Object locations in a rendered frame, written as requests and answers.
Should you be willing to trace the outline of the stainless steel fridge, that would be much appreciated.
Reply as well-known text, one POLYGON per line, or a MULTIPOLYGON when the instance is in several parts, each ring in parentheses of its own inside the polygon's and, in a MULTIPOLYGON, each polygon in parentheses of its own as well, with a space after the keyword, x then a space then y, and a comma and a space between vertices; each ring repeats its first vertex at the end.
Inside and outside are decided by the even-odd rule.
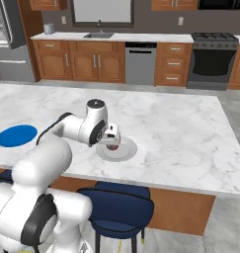
POLYGON ((36 81, 17 0, 0 0, 0 79, 36 81))

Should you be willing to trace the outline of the dark framed window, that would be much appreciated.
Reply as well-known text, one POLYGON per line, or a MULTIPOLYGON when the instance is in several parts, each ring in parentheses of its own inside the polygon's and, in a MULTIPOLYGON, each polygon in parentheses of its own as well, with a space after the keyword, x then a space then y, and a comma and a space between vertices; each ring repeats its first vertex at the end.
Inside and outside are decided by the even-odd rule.
POLYGON ((75 26, 131 27, 134 0, 70 0, 75 26))

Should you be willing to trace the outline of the wooden wall cupboard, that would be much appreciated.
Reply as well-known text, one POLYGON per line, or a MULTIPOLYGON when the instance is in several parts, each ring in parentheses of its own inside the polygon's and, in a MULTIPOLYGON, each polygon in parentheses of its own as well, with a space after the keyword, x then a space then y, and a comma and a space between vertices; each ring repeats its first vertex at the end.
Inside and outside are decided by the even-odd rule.
POLYGON ((151 0, 152 11, 195 11, 199 0, 151 0))
POLYGON ((67 0, 30 0, 34 11, 61 11, 67 8, 67 0))

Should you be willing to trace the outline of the wooden drawer unit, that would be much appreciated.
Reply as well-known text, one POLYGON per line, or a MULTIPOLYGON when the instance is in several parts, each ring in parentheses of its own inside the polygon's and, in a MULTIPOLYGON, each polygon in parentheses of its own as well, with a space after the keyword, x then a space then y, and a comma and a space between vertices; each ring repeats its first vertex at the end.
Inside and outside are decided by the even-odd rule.
POLYGON ((159 42, 155 63, 155 86, 185 87, 193 45, 185 42, 159 42))

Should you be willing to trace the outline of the grey canister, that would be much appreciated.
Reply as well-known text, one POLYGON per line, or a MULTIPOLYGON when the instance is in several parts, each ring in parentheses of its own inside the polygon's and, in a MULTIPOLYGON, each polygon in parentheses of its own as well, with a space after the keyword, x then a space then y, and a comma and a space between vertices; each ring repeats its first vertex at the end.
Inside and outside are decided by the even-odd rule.
POLYGON ((54 24, 44 24, 43 30, 46 35, 52 35, 55 33, 54 24))

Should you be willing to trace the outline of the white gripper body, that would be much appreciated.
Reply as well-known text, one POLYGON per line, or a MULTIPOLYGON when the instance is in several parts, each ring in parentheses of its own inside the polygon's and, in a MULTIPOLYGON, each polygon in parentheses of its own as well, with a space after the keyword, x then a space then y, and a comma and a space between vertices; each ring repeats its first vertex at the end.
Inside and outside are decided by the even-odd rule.
POLYGON ((105 134, 103 142, 105 145, 120 145, 120 135, 105 134))

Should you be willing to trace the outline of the steel sink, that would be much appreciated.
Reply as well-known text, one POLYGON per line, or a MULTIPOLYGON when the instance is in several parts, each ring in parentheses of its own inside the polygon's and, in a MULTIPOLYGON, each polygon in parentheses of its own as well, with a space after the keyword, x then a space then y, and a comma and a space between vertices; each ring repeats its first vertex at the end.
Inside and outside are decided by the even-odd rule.
POLYGON ((83 39, 109 39, 114 35, 114 33, 90 33, 83 37, 83 39))

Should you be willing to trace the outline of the grey dishwasher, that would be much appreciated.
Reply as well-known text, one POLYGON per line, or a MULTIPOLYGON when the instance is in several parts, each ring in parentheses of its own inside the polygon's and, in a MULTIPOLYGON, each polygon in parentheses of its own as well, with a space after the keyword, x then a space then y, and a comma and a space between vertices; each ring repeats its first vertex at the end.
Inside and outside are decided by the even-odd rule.
POLYGON ((156 42, 125 43, 126 84, 154 84, 156 48, 156 42))

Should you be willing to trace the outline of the grey round plate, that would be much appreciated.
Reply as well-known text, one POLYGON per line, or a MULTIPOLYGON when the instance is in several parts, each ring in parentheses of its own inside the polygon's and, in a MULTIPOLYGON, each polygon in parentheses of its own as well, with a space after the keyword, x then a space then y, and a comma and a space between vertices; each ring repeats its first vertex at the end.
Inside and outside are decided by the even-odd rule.
POLYGON ((130 138, 123 137, 116 150, 108 149, 104 144, 96 146, 97 154, 110 162, 122 162, 131 159, 137 152, 136 143, 130 138))

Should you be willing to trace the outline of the wooden island base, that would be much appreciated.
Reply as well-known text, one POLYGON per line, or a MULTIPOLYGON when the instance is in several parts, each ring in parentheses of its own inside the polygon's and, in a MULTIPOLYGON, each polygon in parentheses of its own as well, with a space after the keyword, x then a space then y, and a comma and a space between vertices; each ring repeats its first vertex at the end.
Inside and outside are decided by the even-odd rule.
MULTIPOLYGON (((22 230, 37 198, 45 190, 51 190, 55 197, 72 190, 78 196, 80 188, 94 187, 97 182, 77 178, 60 177, 42 172, 12 172, 13 183, 5 186, 8 196, 2 198, 0 225, 7 233, 22 230)), ((204 233, 215 197, 212 195, 184 193, 174 190, 148 188, 154 203, 154 215, 147 226, 162 230, 194 235, 204 233)))

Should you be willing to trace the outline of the blue round plate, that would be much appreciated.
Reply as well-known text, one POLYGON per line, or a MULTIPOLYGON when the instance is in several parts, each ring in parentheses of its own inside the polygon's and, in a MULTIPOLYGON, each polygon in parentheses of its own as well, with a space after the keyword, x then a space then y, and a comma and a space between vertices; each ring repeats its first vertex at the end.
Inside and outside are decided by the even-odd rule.
POLYGON ((10 126, 0 132, 0 146, 17 147, 32 141, 37 136, 37 129, 30 125, 10 126))

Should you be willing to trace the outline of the wooden base cupboards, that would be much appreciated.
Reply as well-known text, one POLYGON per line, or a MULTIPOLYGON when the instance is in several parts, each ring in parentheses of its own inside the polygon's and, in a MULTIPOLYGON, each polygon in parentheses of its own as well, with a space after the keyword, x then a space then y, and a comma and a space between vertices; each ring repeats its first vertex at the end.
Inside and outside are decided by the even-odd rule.
POLYGON ((42 79, 125 82, 125 43, 34 40, 42 79))

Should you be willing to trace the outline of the navy blue stool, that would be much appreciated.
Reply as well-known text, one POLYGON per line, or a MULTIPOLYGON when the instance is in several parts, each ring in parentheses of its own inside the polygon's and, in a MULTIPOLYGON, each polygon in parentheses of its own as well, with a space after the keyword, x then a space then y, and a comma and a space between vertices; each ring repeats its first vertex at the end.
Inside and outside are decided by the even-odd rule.
POLYGON ((11 170, 4 170, 0 173, 0 183, 13 183, 11 170))
POLYGON ((149 189, 99 181, 77 192, 92 201, 89 221, 95 230, 95 253, 100 253, 101 236, 130 239, 131 253, 137 253, 137 234, 141 233, 144 242, 144 229, 154 215, 149 189))

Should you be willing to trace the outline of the black microwave oven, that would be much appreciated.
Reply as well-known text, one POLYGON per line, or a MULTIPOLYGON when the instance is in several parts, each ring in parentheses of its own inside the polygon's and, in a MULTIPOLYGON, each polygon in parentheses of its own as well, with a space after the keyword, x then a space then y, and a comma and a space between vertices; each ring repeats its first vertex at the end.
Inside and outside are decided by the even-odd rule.
POLYGON ((200 0, 200 10, 240 10, 240 0, 200 0))

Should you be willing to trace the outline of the wooden narrow base cupboard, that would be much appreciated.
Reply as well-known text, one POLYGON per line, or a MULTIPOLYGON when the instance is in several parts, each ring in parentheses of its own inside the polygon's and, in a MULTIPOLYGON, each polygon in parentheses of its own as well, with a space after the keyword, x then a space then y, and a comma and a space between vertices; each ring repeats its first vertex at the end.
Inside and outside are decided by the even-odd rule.
POLYGON ((240 45, 236 53, 234 65, 233 65, 232 72, 230 75, 228 88, 240 90, 240 45))

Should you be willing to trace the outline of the black and grey stove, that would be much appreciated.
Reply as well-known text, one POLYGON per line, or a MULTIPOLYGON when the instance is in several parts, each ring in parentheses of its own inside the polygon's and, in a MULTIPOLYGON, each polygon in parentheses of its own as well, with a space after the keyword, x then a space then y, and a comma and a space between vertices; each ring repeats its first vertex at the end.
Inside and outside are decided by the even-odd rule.
POLYGON ((239 40, 229 33, 192 33, 192 38, 187 88, 225 91, 239 40))

